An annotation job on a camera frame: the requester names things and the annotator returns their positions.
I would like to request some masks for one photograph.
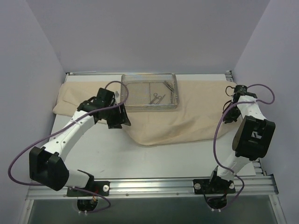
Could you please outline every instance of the metal frame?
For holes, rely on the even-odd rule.
[[[127,71],[121,71],[121,72],[107,72],[107,71],[75,71],[75,72],[68,72],[66,75],[68,76],[98,76],[98,75],[150,75],[150,74],[175,74],[175,75],[198,75],[199,73],[175,73],[175,72],[127,72]],[[231,71],[228,71],[227,73],[217,73],[217,74],[209,74],[209,75],[232,75]]]
[[[32,206],[33,206],[34,200],[25,200],[25,204],[23,207],[23,211],[19,220],[19,224],[27,224],[29,221],[30,213],[32,211]]]
[[[193,179],[190,178],[163,178],[163,179],[116,179],[110,181],[108,198],[153,198],[153,197],[195,197]],[[242,195],[275,195],[278,193],[273,176],[243,177],[245,189]],[[235,179],[236,191],[242,183]],[[28,200],[64,199],[73,200],[74,197],[66,196],[67,188],[53,191],[47,187],[30,187]]]
[[[277,195],[269,195],[271,205],[274,211],[275,218],[278,224],[286,224],[284,212],[280,206],[279,198]]]
[[[234,81],[234,78],[233,78],[233,75],[232,75],[232,71],[227,71],[225,73],[225,78],[227,81],[229,82],[233,82]]]

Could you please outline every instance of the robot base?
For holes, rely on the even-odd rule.
[[[92,185],[85,190],[94,192],[98,195],[109,196],[110,182],[109,181],[93,181]],[[75,190],[73,188],[68,188],[66,196],[68,197],[85,197],[92,196],[91,194]]]
[[[215,192],[212,187],[209,187],[210,179],[194,179],[193,188],[196,195],[215,195],[215,194],[234,194],[234,188],[228,188],[227,190],[218,190]]]

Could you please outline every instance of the purple wall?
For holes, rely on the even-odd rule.
[[[0,223],[14,224],[28,187],[11,182],[7,168],[23,148],[50,132],[65,74],[25,1],[1,1],[0,30]],[[28,154],[13,174],[29,181]]]
[[[240,84],[263,83],[276,94],[273,105],[261,105],[276,123],[275,135],[263,159],[274,173],[288,224],[299,220],[299,1],[271,0],[234,70]],[[255,88],[258,97],[270,94]]]
[[[224,73],[269,0],[27,0],[68,71]]]

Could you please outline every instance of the gray floor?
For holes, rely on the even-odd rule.
[[[73,200],[35,200],[30,224],[275,224],[268,196],[241,196],[227,210],[211,212],[202,197],[114,199],[106,211],[86,217]]]

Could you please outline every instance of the white table surface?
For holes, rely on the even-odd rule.
[[[120,80],[120,75],[68,76],[66,82]],[[177,80],[226,80],[220,75],[177,75]],[[60,130],[70,117],[57,115],[52,132]],[[236,129],[217,140],[217,155],[224,161],[231,152]],[[69,153],[69,169],[80,169],[95,178],[170,178],[209,177],[216,167],[213,141],[145,147],[136,144],[121,129],[109,130],[97,124],[89,129]],[[241,176],[256,175],[252,163],[240,172]]]

